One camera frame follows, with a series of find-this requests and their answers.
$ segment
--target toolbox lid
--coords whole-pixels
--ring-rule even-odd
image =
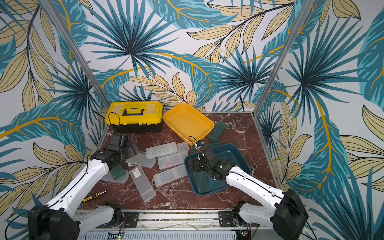
[[[109,107],[105,122],[112,125],[161,123],[163,104],[151,102],[114,102]]]

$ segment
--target yellow toolbox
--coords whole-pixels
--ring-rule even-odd
[[[161,132],[163,104],[161,102],[114,102],[105,122],[117,132]]]

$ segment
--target barcode label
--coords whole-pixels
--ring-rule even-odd
[[[133,175],[135,176],[135,178],[138,178],[141,176],[141,173],[139,171],[138,168],[135,168],[133,171],[132,171]]]

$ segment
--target screwdriver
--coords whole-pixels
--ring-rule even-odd
[[[107,191],[102,191],[102,192],[98,192],[96,194],[93,194],[91,196],[88,196],[88,197],[84,198],[83,202],[86,203],[88,201],[91,201],[92,199],[98,198],[98,197],[100,197],[102,194],[104,194],[106,192]]]

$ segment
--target yellow tray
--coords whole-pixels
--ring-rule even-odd
[[[204,139],[215,124],[187,103],[180,103],[163,114],[164,122],[190,146],[189,136],[196,140]]]

